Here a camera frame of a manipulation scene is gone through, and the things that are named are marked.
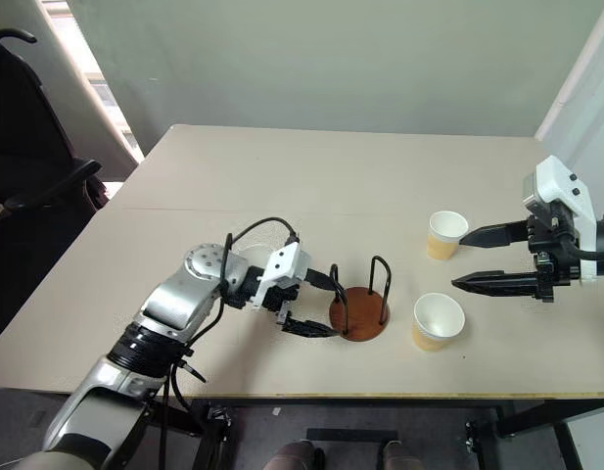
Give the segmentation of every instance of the paper cup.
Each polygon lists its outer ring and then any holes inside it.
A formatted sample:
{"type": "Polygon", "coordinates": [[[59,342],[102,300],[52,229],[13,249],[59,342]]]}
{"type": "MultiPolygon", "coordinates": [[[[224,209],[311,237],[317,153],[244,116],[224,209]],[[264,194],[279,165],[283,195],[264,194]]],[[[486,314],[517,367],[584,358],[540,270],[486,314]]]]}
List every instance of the paper cup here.
{"type": "Polygon", "coordinates": [[[434,259],[450,259],[458,248],[458,242],[468,231],[467,219],[458,212],[433,213],[428,231],[428,256],[434,259]]]}
{"type": "Polygon", "coordinates": [[[452,297],[436,292],[415,303],[412,339],[425,351],[436,351],[450,343],[465,326],[465,312],[452,297]]]}

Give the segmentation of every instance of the floor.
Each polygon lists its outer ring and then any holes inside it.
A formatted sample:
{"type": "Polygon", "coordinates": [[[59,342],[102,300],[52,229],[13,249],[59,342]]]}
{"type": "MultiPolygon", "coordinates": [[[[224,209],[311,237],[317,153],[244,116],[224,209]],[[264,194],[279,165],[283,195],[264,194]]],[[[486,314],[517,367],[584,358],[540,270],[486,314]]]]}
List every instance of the floor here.
{"type": "MultiPolygon", "coordinates": [[[[40,449],[45,429],[64,397],[0,390],[0,464],[40,449]]],[[[395,430],[426,470],[477,470],[475,455],[464,445],[464,423],[487,419],[486,410],[270,406],[238,408],[238,444],[233,470],[260,470],[285,443],[305,438],[307,428],[395,430]]],[[[151,427],[127,469],[156,469],[159,430],[151,427]]],[[[198,439],[169,433],[167,468],[192,468],[198,439]]],[[[327,455],[328,470],[374,469],[378,445],[315,443],[327,455]]],[[[498,447],[501,470],[565,470],[550,429],[535,431],[498,447]]],[[[14,465],[0,467],[13,468],[14,465]]]]}

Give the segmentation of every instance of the wooden coaster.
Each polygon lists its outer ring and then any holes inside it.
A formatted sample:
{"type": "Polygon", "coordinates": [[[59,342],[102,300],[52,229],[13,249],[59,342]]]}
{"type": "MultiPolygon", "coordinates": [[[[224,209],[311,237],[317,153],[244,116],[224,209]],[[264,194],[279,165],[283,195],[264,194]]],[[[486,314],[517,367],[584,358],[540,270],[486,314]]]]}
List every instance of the wooden coaster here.
{"type": "Polygon", "coordinates": [[[330,323],[332,328],[341,332],[341,336],[350,341],[368,341],[378,336],[389,323],[389,306],[385,312],[384,324],[380,324],[382,296],[377,292],[369,295],[366,287],[350,287],[345,290],[348,296],[348,333],[343,334],[345,315],[343,302],[330,305],[330,323]]]}

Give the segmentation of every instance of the black chair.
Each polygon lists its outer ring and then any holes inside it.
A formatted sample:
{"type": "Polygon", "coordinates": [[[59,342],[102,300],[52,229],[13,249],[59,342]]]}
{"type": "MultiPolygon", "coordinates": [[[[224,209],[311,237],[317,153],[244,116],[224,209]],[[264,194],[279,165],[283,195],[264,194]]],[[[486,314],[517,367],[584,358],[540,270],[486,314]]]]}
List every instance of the black chair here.
{"type": "MultiPolygon", "coordinates": [[[[0,29],[0,40],[36,38],[0,29]]],[[[0,333],[108,199],[45,97],[40,79],[0,44],[0,333]]]]}

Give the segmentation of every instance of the white tabletop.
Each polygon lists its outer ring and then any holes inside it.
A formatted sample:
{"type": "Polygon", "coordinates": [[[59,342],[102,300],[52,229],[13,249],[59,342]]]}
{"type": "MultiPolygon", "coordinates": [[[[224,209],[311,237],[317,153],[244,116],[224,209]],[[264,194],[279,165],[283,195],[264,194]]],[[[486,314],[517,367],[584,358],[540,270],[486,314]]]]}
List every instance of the white tabletop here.
{"type": "MultiPolygon", "coordinates": [[[[553,305],[495,299],[449,281],[532,269],[525,244],[462,248],[445,262],[425,253],[431,212],[460,211],[473,227],[524,218],[521,180],[544,157],[524,138],[174,126],[1,335],[0,387],[72,391],[190,247],[277,214],[300,231],[314,268],[339,265],[345,287],[365,285],[382,255],[394,273],[390,323],[366,343],[311,340],[278,331],[270,312],[227,307],[189,360],[209,383],[179,373],[187,396],[604,395],[604,278],[556,288],[553,305]],[[451,295],[467,316],[439,352],[410,338],[427,292],[451,295]]],[[[275,248],[284,236],[262,227],[238,248],[275,248]]],[[[294,317],[326,323],[330,301],[304,285],[294,317]]]]}

